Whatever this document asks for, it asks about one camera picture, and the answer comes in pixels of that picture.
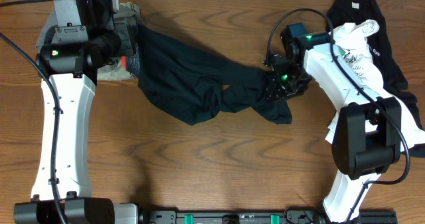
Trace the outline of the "black leggings red waistband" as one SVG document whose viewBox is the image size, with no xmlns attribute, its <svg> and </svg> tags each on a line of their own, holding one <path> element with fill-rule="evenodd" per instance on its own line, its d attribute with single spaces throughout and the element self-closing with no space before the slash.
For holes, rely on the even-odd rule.
<svg viewBox="0 0 425 224">
<path fill-rule="evenodd" d="M 287 102 L 269 100 L 271 76 L 262 69 L 210 54 L 144 25 L 137 26 L 137 47 L 127 71 L 154 106 L 188 125 L 246 108 L 275 124 L 292 123 Z"/>
</svg>

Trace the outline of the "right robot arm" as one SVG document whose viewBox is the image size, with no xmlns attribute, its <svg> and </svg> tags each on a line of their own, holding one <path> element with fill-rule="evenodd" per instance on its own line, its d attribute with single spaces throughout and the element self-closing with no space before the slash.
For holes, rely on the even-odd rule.
<svg viewBox="0 0 425 224">
<path fill-rule="evenodd" d="M 285 55 L 268 53 L 265 61 L 275 74 L 268 98 L 293 98 L 315 79 L 337 114 L 331 151 L 338 171 L 315 221 L 358 222 L 368 189 L 382 184 L 381 174 L 400 159 L 401 105 L 361 81 L 329 33 L 308 33 L 302 23 L 296 23 L 288 25 L 280 38 Z"/>
</svg>

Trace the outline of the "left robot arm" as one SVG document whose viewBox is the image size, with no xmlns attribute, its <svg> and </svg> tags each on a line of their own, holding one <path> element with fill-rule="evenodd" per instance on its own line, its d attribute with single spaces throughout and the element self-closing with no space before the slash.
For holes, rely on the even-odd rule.
<svg viewBox="0 0 425 224">
<path fill-rule="evenodd" d="M 52 0 L 32 60 L 42 77 L 42 151 L 16 223 L 137 223 L 135 204 L 92 196 L 88 126 L 98 70 L 137 51 L 137 7 L 118 0 Z"/>
</svg>

